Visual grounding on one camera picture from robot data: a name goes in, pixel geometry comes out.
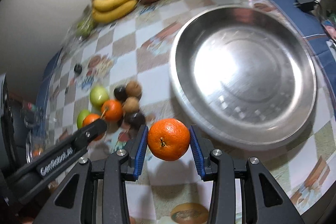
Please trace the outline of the orange mandarin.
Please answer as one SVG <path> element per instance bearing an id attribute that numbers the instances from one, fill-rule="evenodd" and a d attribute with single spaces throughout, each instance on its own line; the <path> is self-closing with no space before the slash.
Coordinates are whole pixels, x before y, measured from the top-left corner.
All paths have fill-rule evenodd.
<path id="1" fill-rule="evenodd" d="M 98 115 L 98 114 L 95 114 L 95 113 L 88 114 L 88 115 L 84 118 L 84 120 L 82 121 L 81 126 L 82 126 L 82 127 L 85 127 L 85 126 L 91 124 L 92 122 L 94 122 L 94 121 L 96 121 L 97 119 L 100 119 L 100 118 L 101 118 L 101 116 Z M 101 133 L 100 135 L 98 135 L 98 136 L 94 139 L 94 141 L 98 141 L 98 140 L 102 139 L 102 138 L 104 137 L 104 135 L 105 135 L 105 132 L 104 132 L 104 133 Z"/>
<path id="2" fill-rule="evenodd" d="M 122 104 L 117 100 L 107 100 L 101 107 L 102 117 L 109 122 L 117 122 L 123 116 Z"/>
<path id="3" fill-rule="evenodd" d="M 155 157 L 164 161 L 176 161 L 187 152 L 190 133 L 177 119 L 161 119 L 151 126 L 147 144 Z"/>

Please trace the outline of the brown longan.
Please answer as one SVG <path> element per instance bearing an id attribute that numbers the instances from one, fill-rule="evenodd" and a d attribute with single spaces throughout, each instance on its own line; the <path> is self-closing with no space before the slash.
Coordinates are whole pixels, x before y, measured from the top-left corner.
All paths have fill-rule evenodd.
<path id="1" fill-rule="evenodd" d="M 128 97 L 136 97 L 140 98 L 142 94 L 142 86 L 136 80 L 131 80 L 127 83 L 125 87 L 126 93 Z"/>
<path id="2" fill-rule="evenodd" d="M 124 113 L 136 113 L 139 111 L 139 100 L 136 97 L 128 97 L 122 105 Z"/>

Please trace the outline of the green mango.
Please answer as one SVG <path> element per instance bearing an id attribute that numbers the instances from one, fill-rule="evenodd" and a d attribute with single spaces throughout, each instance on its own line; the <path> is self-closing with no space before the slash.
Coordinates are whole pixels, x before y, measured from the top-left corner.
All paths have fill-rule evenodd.
<path id="1" fill-rule="evenodd" d="M 77 128 L 81 129 L 83 126 L 84 119 L 90 114 L 91 112 L 87 109 L 83 109 L 77 116 Z"/>
<path id="2" fill-rule="evenodd" d="M 101 85 L 94 86 L 90 91 L 89 100 L 92 106 L 98 111 L 101 110 L 102 105 L 109 99 L 108 91 Z"/>

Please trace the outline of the clear plastic water bottle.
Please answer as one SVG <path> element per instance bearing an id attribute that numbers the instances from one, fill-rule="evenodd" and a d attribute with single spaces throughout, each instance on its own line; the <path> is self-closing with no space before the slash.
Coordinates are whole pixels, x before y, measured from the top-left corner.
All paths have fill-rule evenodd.
<path id="1" fill-rule="evenodd" d="M 21 116 L 23 123 L 28 129 L 26 138 L 26 160 L 28 163 L 40 156 L 46 150 L 46 119 L 42 107 L 31 102 L 23 101 Z"/>

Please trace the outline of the steel round tray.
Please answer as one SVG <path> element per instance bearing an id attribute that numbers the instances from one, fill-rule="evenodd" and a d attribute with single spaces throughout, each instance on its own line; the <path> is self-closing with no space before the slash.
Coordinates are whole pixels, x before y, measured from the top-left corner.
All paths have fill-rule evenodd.
<path id="1" fill-rule="evenodd" d="M 242 6 L 201 12 L 177 32 L 169 64 L 185 113 L 224 144 L 279 148 L 311 120 L 313 61 L 303 39 L 266 12 Z"/>

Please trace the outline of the lone dark plum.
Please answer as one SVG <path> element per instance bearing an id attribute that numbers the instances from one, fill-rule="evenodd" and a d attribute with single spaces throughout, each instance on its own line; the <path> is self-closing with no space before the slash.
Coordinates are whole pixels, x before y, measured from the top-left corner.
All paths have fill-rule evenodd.
<path id="1" fill-rule="evenodd" d="M 81 64 L 76 64 L 73 68 L 75 75 L 80 75 L 82 73 L 82 65 Z"/>

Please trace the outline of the clear tray of green fruit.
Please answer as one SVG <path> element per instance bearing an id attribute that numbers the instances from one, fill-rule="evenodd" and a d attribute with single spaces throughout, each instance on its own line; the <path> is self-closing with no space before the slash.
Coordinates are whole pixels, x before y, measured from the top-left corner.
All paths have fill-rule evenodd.
<path id="1" fill-rule="evenodd" d="M 63 55 L 69 55 L 81 47 L 94 33 L 97 23 L 92 18 L 92 7 L 88 5 L 81 16 L 68 28 L 62 41 Z"/>

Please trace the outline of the yellow banana bottom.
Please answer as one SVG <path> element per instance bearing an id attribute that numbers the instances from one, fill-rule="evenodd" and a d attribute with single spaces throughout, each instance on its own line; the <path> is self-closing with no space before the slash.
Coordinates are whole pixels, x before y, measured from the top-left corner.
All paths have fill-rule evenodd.
<path id="1" fill-rule="evenodd" d="M 108 12 L 99 12 L 95 9 L 92 10 L 91 16 L 92 19 L 97 23 L 108 24 L 112 23 L 115 20 L 121 19 L 127 14 L 131 13 L 137 7 L 137 0 L 129 0 L 121 6 L 108 11 Z"/>

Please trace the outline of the black charger block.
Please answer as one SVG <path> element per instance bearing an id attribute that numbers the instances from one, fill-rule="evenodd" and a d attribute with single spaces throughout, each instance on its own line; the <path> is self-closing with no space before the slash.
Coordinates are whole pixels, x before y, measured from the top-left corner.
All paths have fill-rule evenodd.
<path id="1" fill-rule="evenodd" d="M 310 12 L 314 10 L 315 0 L 294 0 L 294 6 L 302 12 Z"/>

